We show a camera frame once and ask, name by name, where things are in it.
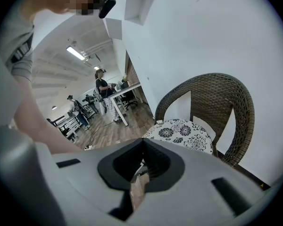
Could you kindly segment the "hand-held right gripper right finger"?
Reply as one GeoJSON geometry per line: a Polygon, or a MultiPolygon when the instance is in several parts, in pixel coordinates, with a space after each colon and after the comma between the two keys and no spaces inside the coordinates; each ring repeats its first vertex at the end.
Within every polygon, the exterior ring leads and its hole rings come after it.
{"type": "Polygon", "coordinates": [[[143,160],[150,177],[149,183],[145,186],[146,193],[169,190],[181,179],[185,171],[182,157],[159,143],[143,139],[143,160]]]}

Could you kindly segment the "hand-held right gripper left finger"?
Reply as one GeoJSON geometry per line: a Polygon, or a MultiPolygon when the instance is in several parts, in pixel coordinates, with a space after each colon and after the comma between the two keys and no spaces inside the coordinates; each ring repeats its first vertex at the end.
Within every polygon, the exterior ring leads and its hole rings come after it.
{"type": "Polygon", "coordinates": [[[97,165],[98,173],[107,186],[123,192],[119,206],[109,212],[109,215],[119,220],[126,221],[133,213],[131,181],[140,168],[142,159],[143,139],[139,138],[127,141],[125,146],[102,158],[97,165]]]}

